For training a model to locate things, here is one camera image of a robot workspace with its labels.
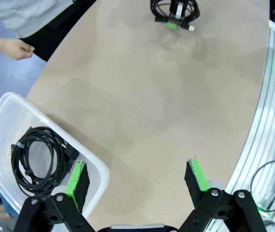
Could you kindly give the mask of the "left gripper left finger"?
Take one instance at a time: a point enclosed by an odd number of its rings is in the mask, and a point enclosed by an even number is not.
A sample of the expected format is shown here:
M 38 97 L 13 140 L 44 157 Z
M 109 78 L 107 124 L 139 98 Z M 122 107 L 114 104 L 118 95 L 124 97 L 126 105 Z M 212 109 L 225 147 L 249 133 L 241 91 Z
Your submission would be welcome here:
M 94 232 L 82 215 L 89 185 L 87 164 L 78 161 L 64 192 L 24 201 L 14 232 L 51 232 L 57 224 L 65 225 L 69 232 Z

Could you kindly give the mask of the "clear plastic storage bin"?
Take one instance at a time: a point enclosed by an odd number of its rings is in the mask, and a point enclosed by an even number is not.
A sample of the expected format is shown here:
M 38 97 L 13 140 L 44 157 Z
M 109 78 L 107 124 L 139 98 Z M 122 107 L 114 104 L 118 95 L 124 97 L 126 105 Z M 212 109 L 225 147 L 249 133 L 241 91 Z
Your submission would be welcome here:
M 38 126 L 53 129 L 79 152 L 78 159 L 86 163 L 90 185 L 82 214 L 88 217 L 108 186 L 108 167 L 58 124 L 13 92 L 7 92 L 0 98 L 0 193 L 15 211 L 20 212 L 27 196 L 18 187 L 12 171 L 11 145 L 15 144 L 29 127 Z

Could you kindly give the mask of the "person in grey hoodie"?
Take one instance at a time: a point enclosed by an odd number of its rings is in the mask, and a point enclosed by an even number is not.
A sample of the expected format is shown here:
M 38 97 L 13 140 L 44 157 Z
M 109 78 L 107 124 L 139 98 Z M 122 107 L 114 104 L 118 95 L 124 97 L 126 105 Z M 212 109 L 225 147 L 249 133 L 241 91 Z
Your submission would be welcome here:
M 68 32 L 96 1 L 0 0 L 0 22 L 15 33 L 15 39 L 33 46 L 33 55 L 48 61 Z

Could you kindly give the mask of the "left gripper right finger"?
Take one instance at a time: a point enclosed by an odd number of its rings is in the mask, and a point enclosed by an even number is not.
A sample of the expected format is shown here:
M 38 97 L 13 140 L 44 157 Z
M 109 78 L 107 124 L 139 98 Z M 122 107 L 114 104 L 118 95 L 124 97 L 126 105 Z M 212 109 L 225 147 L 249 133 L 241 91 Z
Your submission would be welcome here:
M 267 232 L 248 190 L 229 194 L 210 187 L 197 159 L 186 162 L 184 180 L 194 210 L 180 226 L 180 232 L 206 232 L 213 219 L 222 220 L 229 232 Z

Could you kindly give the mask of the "aluminium profile frame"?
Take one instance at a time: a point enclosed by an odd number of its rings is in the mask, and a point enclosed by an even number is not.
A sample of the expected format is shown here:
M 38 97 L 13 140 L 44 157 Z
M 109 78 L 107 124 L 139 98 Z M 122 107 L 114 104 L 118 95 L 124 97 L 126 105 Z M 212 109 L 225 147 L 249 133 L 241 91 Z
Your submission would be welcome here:
M 260 97 L 248 138 L 226 191 L 252 189 L 259 195 L 275 185 L 275 23 L 269 39 Z

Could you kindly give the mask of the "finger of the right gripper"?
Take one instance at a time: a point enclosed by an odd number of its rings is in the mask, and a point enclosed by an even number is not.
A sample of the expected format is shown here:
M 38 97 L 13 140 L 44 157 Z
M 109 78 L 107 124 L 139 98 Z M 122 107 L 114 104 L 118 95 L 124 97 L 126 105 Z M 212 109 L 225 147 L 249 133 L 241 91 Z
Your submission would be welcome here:
M 185 0 L 178 0 L 177 19 L 184 18 L 185 9 L 186 9 Z
M 176 0 L 170 1 L 170 7 L 169 7 L 169 16 L 167 21 L 167 27 L 170 29 L 175 29 L 177 27 L 176 19 L 175 19 L 175 9 L 176 6 Z

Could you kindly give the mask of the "person's right hand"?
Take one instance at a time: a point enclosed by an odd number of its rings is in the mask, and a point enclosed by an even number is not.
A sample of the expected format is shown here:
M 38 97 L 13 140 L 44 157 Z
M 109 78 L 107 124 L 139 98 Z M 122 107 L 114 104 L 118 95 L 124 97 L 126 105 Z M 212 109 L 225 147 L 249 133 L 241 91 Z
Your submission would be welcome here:
M 20 39 L 4 39 L 1 51 L 14 60 L 31 58 L 35 48 Z

